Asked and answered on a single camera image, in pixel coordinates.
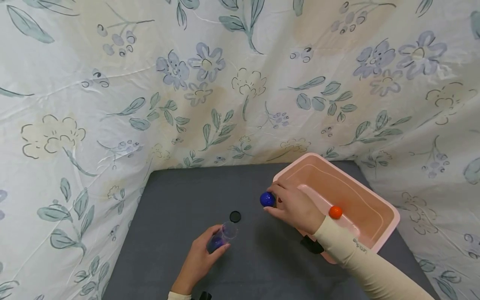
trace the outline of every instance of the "plastic bin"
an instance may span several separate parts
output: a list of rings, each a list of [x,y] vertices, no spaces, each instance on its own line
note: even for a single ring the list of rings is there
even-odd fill
[[[305,154],[291,163],[275,175],[275,180],[296,185],[326,216],[333,205],[340,206],[343,215],[335,220],[336,223],[347,228],[375,253],[400,221],[400,214],[393,205],[315,153]],[[322,256],[329,263],[336,264],[326,252]]]

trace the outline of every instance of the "left hand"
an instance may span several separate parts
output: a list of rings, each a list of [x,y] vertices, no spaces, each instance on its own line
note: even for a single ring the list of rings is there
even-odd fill
[[[207,243],[221,228],[222,225],[212,226],[193,241],[180,274],[172,286],[172,292],[191,295],[193,287],[207,275],[214,263],[230,248],[230,244],[225,244],[212,254],[207,251]]]

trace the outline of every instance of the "fabric backdrop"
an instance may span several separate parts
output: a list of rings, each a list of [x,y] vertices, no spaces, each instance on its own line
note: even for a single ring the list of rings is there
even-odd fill
[[[100,299],[154,170],[307,152],[355,160],[439,295],[480,299],[477,10],[0,0],[0,299]]]

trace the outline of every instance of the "gray table surface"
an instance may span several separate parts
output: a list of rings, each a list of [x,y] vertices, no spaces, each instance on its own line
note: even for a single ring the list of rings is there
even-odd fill
[[[354,163],[334,164],[370,187]],[[294,228],[263,211],[259,196],[285,166],[152,173],[103,299],[166,299],[191,242],[234,210],[242,214],[239,233],[194,298],[206,290],[212,300],[368,299],[344,270],[300,245]],[[396,230],[379,254],[439,299]]]

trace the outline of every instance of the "plastic cup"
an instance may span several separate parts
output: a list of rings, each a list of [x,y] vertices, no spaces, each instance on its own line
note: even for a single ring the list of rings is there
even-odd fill
[[[229,243],[237,236],[238,228],[237,225],[233,222],[225,222],[217,231],[216,234],[212,236],[210,241],[207,244],[208,253],[212,254],[215,250],[222,247],[223,245]]]

